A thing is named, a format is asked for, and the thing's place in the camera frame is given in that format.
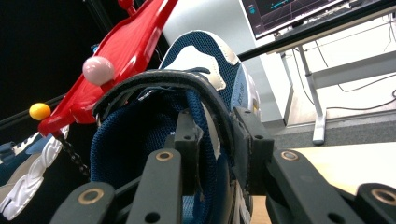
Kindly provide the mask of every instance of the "wooden surface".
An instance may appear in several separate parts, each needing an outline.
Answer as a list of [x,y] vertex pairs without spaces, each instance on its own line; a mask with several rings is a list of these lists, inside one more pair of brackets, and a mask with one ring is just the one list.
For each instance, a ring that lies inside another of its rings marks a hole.
[[[303,153],[332,185],[356,194],[363,183],[396,188],[396,142],[294,149]],[[253,224],[271,223],[265,197],[253,197]]]

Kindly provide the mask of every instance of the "desk leg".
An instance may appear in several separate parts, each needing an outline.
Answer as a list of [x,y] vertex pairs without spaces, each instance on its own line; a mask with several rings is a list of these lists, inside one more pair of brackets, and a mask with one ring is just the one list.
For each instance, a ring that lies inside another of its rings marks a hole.
[[308,62],[305,58],[303,46],[298,46],[298,50],[300,51],[300,56],[303,61],[305,70],[305,77],[308,82],[309,90],[311,90],[312,100],[317,111],[317,119],[315,121],[315,130],[312,142],[315,145],[319,146],[324,143],[324,134],[326,130],[326,108],[323,109],[320,105],[317,88],[315,86],[315,80],[312,76],[313,74],[309,71]]

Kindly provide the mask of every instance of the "red plastic part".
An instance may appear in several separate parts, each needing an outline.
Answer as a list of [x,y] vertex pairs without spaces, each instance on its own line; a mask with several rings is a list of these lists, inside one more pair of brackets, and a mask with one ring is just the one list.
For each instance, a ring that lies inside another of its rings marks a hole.
[[95,103],[124,79],[146,70],[163,27],[177,0],[148,0],[130,18],[117,24],[100,43],[94,56],[102,56],[114,66],[114,80],[94,86],[81,74],[53,113],[38,125],[38,131],[58,135],[73,122],[94,123]]

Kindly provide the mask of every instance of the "white wall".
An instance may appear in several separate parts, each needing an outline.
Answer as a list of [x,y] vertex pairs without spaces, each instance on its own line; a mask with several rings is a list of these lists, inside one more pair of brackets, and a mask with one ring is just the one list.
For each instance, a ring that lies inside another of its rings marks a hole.
[[[171,44],[191,30],[205,30],[218,35],[236,54],[262,44],[254,39],[238,0],[179,0],[163,34]],[[280,56],[265,55],[243,63],[258,88],[262,122],[283,119],[290,83]]]

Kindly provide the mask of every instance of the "yellow ball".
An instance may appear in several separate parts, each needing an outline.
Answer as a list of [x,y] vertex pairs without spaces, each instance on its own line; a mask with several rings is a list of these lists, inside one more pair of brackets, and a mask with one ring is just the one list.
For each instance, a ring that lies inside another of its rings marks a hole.
[[29,114],[30,117],[36,120],[46,119],[50,116],[50,107],[46,104],[37,103],[30,106]]

